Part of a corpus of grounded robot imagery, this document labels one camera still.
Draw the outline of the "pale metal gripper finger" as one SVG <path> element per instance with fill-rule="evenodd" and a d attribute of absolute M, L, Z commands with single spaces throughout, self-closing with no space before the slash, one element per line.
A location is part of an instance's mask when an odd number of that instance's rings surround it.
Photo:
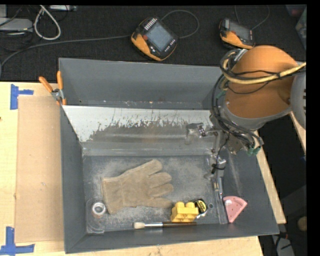
<path fill-rule="evenodd" d="M 186 145 L 190 145 L 194 140 L 194 138 L 199 139 L 207 136 L 206 131 L 204 129 L 203 122 L 187 124 L 185 129 L 186 129 L 186 136 L 184 139 L 184 143 Z"/>
<path fill-rule="evenodd" d="M 226 168 L 227 161 L 221 157 L 208 158 L 206 160 L 208 164 L 208 171 L 204 174 L 204 178 L 207 180 L 222 178 L 224 176 L 224 171 Z"/>

